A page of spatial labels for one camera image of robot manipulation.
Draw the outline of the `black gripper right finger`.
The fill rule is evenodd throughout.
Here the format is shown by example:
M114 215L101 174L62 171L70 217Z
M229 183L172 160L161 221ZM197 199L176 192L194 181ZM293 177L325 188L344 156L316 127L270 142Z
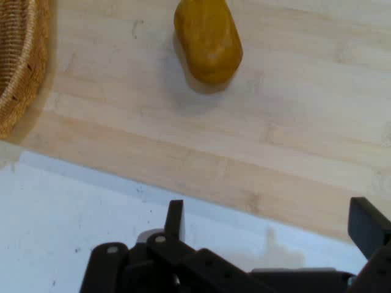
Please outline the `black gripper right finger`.
M390 220L366 198L354 197L348 234L367 259L348 292L390 292Z

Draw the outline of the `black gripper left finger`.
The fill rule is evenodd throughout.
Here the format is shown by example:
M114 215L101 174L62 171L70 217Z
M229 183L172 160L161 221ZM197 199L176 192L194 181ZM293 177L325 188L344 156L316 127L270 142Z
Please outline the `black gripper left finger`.
M265 284L207 249L181 239L181 200L169 203L163 230L129 249L120 242L96 246L81 292L265 292Z

